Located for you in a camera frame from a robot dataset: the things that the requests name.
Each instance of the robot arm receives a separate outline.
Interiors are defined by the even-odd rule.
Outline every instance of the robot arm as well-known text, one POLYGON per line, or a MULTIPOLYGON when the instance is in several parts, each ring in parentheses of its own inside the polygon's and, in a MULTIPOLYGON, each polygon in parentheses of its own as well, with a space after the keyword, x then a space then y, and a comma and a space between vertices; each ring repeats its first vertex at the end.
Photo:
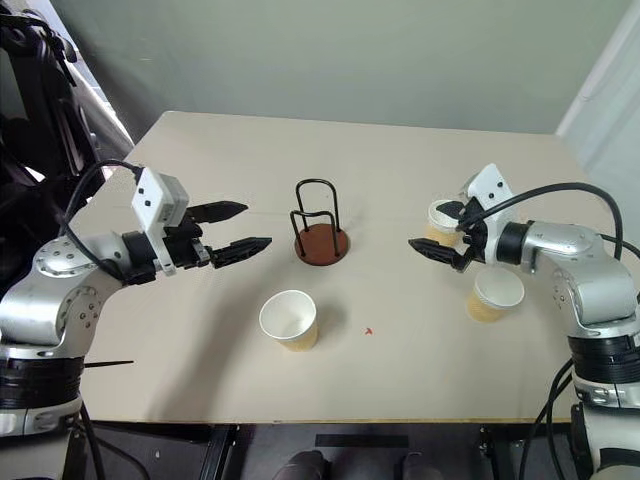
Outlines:
MULTIPOLYGON (((439 208, 468 225, 465 220, 512 196, 496 166, 489 165, 464 186, 465 202, 439 208)), ((573 430, 582 457, 593 472, 620 464, 640 467, 640 307, 629 271, 607 254, 593 230, 517 223, 514 207, 463 231, 469 246, 462 255, 424 238, 409 243, 460 272, 475 260, 518 265, 539 279, 563 320, 572 352, 581 401, 572 412, 573 430), (582 442, 580 433, 586 436, 582 442)))
POLYGON ((188 202, 176 178, 144 168, 132 201, 143 231, 82 239, 108 272, 69 236, 42 246, 29 274, 0 302, 0 437, 49 432, 75 421, 84 356, 115 292, 151 282, 160 271, 231 265, 271 243, 246 238, 218 250, 203 246, 198 224, 226 220, 247 207, 223 201, 188 208, 188 202))

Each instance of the tabletop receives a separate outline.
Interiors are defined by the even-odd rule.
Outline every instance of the tabletop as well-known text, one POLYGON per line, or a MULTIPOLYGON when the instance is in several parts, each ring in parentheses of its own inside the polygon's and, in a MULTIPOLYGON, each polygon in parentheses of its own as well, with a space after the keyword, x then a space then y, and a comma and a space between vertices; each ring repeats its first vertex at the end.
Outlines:
MULTIPOLYGON (((515 193, 584 180, 554 136, 167 112, 128 161, 179 178, 190 204, 249 205, 204 225, 203 243, 273 243, 236 265, 159 274, 116 293, 87 361, 135 363, 85 371, 81 392, 95 419, 529 421, 570 356, 535 278, 520 274, 526 296, 516 311, 481 324, 467 316, 465 299, 483 267, 459 274, 407 244, 423 235, 430 202, 453 198, 488 163, 515 193), (296 183, 310 177, 336 186, 351 240, 328 267, 294 251, 288 214, 296 183), (286 289, 317 304, 320 338, 308 352, 288 351, 260 330, 260 307, 286 289)), ((76 215, 78 231, 139 229, 133 191, 131 174, 116 171, 76 215)), ((305 193, 309 210, 331 206, 320 186, 305 193)), ((518 214, 613 230, 606 206, 582 192, 538 197, 518 214)), ((633 259, 624 261, 640 275, 633 259)), ((571 392, 558 399, 559 419, 574 401, 571 392)))

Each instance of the floor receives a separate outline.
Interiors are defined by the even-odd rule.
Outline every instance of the floor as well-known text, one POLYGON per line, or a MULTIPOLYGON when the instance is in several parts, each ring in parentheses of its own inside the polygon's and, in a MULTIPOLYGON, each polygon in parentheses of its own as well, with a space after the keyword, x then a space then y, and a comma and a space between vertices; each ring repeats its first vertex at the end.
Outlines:
MULTIPOLYGON (((397 465, 410 451, 420 451, 444 479, 493 480, 491 461, 480 449, 476 424, 318 424, 243 427, 230 451, 223 480, 271 480, 299 451, 320 450, 332 463, 335 480, 394 480, 397 465)), ((96 427, 96 434, 140 460, 152 479, 213 478, 206 465, 207 445, 163 436, 96 427)), ((567 480, 576 480, 568 442, 557 437, 567 480)), ((510 445, 512 462, 519 464, 522 447, 510 445)), ((142 478, 130 464, 102 450, 107 478, 142 478)), ((528 478, 555 478, 546 442, 537 439, 529 456, 528 478)), ((87 462, 86 478, 95 473, 87 462)))

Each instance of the paper cup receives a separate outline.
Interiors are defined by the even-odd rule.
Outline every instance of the paper cup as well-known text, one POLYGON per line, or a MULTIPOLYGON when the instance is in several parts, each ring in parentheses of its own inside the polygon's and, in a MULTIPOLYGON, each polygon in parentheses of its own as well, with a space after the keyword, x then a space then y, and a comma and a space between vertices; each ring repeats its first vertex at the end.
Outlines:
POLYGON ((479 322, 495 322, 524 298, 524 285, 515 273, 498 267, 484 268, 476 275, 467 311, 479 322))
POLYGON ((437 210, 443 203, 451 200, 437 200, 429 205, 429 225, 427 225, 426 237, 435 240, 445 247, 455 246, 462 237, 462 232, 456 231, 458 220, 437 210))
POLYGON ((300 290, 280 292, 262 306, 260 327, 289 350, 304 352, 318 339, 316 305, 300 290))

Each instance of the table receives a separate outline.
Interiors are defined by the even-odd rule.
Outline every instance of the table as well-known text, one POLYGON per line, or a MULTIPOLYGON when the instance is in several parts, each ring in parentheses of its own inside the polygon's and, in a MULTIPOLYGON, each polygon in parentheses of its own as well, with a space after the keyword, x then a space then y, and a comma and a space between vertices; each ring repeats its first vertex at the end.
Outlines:
MULTIPOLYGON (((482 266, 461 275, 407 244, 423 234, 429 203, 457 194, 487 163, 514 192, 584 179, 553 136, 167 112, 128 160, 178 177, 191 204, 250 206, 205 225, 207 244, 273 243, 231 267, 160 274, 113 296, 87 361, 135 363, 84 373, 95 419, 530 421, 569 358, 561 322, 532 278, 521 275, 527 294, 516 312, 480 324, 464 301, 482 266), (288 213, 296 183, 309 177, 335 184, 351 238, 346 258, 329 267, 306 265, 293 249, 288 213), (287 351, 258 325, 262 304, 292 288, 318 306, 320 339, 306 353, 287 351)), ((130 173, 117 171, 74 219, 78 231, 136 229, 133 191, 130 173)), ((320 187, 306 193, 309 210, 331 205, 320 187)), ((580 192, 533 199, 520 215, 613 229, 606 206, 580 192)), ((559 398, 558 419, 572 402, 571 393, 559 398)))

